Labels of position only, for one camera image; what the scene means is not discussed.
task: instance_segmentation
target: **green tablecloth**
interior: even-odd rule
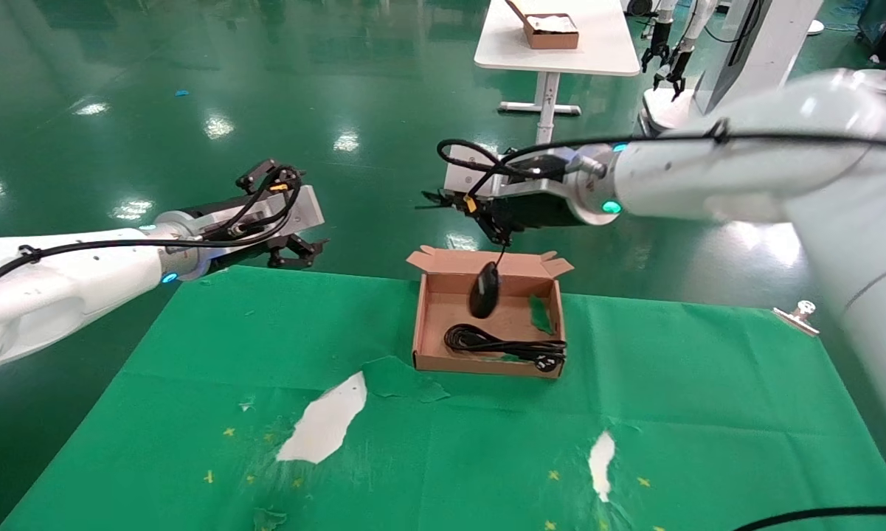
[[[331,457],[275,461],[322,391],[409,363],[417,287],[257,268],[183,286],[3,529],[724,531],[886,504],[818,340],[766,310],[602,296],[564,296],[560,380],[428,373],[449,398],[371,395]],[[608,504],[586,463],[604,430]],[[853,524],[886,518],[788,530]]]

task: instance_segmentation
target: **black computer mouse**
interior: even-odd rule
[[[486,319],[499,304],[499,269],[495,262],[486,263],[476,276],[469,292],[469,313],[476,319]]]

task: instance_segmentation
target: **robotic arm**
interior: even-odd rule
[[[509,165],[546,177],[496,176],[476,198],[470,176],[447,172],[439,196],[497,244],[537,226],[604,225],[619,204],[662,218],[792,222],[886,404],[886,97],[851,72],[821,73],[659,138],[519,157]]]
[[[692,51],[695,51],[695,43],[699,40],[699,35],[705,29],[706,23],[715,13],[715,8],[719,4],[719,0],[694,0],[695,7],[692,9],[692,16],[689,19],[685,33],[682,39],[676,45],[675,49],[669,51],[669,32],[672,30],[672,13],[678,0],[664,0],[659,4],[658,14],[653,19],[654,26],[652,28],[652,40],[649,48],[643,53],[642,68],[646,71],[652,58],[659,58],[659,69],[652,77],[652,88],[658,89],[662,81],[672,83],[675,90],[675,98],[685,90],[685,67],[692,58]]]
[[[160,283],[190,281],[269,253],[270,268],[305,268],[324,242],[295,232],[324,223],[302,172],[264,161],[237,180],[239,198],[163,212],[138,229],[0,238],[0,365],[55,343]],[[177,242],[177,246],[157,245]],[[75,248],[58,252],[59,246]],[[288,249],[297,258],[284,258]]]

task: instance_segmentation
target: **epoxy floor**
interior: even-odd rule
[[[331,242],[314,270],[416,279],[404,260],[419,245],[489,249],[468,219],[415,209],[420,190],[442,184],[440,139],[500,149],[534,140],[535,115],[500,115],[496,106],[531,98],[535,75],[473,64],[487,6],[0,0],[0,236],[142,225],[166,209],[237,195],[234,179],[272,157],[307,170],[318,192],[328,222],[313,236]],[[818,18],[854,21],[841,7],[829,0]],[[629,26],[638,35],[641,21]],[[699,45],[707,50],[709,38]],[[868,55],[853,31],[827,30],[807,40],[793,77],[865,67]],[[703,66],[693,60],[689,74]],[[558,101],[580,105],[584,116],[558,117],[554,138],[634,131],[651,77],[564,75]],[[572,293],[762,308],[821,300],[787,225],[624,215],[603,228],[524,233],[514,246],[551,249],[576,267],[561,283]],[[173,289],[0,367],[0,521]],[[881,410],[840,331],[820,313],[824,342],[886,456]]]

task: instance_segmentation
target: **cardboard box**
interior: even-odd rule
[[[527,45],[531,48],[536,50],[574,50],[577,48],[577,43],[578,40],[580,40],[581,34],[577,31],[574,19],[572,19],[567,13],[525,13],[521,7],[518,7],[516,1],[505,1],[508,3],[508,6],[511,7],[511,10],[514,11],[514,14],[517,14],[518,18],[521,19],[521,24],[524,24]],[[531,26],[531,21],[528,20],[528,17],[564,17],[570,21],[570,26],[574,27],[574,31],[566,33],[541,31],[540,29],[535,29],[534,26]]]
[[[502,353],[464,353],[450,350],[443,336],[459,323],[478,326],[507,341],[566,340],[561,287],[557,276],[574,269],[554,251],[537,254],[505,253],[499,263],[499,306],[487,319],[469,313],[469,291],[486,263],[499,259],[497,252],[452,251],[422,246],[407,262],[423,270],[413,333],[413,366],[419,370],[447,370],[479,374],[508,374],[557,378],[564,364],[541,372],[530,362],[500,359]],[[531,324],[531,295],[546,300],[552,335]]]

